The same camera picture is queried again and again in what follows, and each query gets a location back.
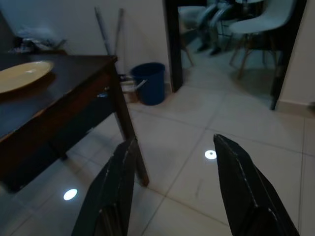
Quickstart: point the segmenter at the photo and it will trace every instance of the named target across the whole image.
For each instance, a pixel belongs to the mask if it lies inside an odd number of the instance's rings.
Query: blue bucket
[[[131,70],[136,84],[143,83],[138,89],[139,99],[143,104],[152,106],[164,100],[164,72],[165,66],[156,62],[142,64]]]

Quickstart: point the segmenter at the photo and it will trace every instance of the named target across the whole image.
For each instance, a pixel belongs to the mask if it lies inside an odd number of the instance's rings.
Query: door frame
[[[206,6],[207,0],[164,0],[166,35],[168,39],[171,85],[177,92],[183,85],[182,55],[178,21],[179,6]]]
[[[276,104],[278,102],[294,48],[294,43],[296,41],[296,37],[307,3],[307,0],[296,1],[296,7],[292,13],[290,20],[285,26],[276,30],[277,34],[282,36],[286,35],[286,40],[283,40],[284,42],[282,42],[283,55],[279,62],[281,70],[278,73],[278,76],[274,78],[271,90],[271,95],[273,96],[273,102],[270,108],[271,110],[275,110]],[[192,5],[206,6],[207,0],[164,0],[166,35],[168,39],[168,54],[173,92],[177,92],[179,88],[183,85],[183,67],[179,33],[180,29],[178,21],[178,7]]]

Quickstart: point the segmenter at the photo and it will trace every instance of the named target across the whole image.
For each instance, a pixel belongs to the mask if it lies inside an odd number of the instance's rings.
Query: dark wooden table
[[[124,138],[135,137],[115,56],[0,55],[0,70],[39,60],[53,62],[53,70],[29,86],[0,94],[0,181],[104,90],[113,103]],[[65,154],[54,148],[60,156]],[[149,179],[139,147],[137,174],[147,186]]]

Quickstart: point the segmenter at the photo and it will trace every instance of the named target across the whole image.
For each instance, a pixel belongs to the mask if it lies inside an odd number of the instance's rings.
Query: wall
[[[279,98],[280,103],[307,106],[315,102],[315,1],[309,0]]]
[[[0,0],[0,10],[13,32],[22,27],[48,29],[55,40],[67,39],[65,49],[75,55],[104,55],[105,47],[95,19],[99,6],[114,51],[119,8],[125,10],[120,35],[119,72],[140,63],[169,62],[162,0]]]

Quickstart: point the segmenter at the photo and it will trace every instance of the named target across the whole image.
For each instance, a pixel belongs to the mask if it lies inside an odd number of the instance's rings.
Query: plate
[[[36,61],[0,71],[0,93],[19,89],[35,82],[50,72],[53,66],[54,64],[50,61]]]

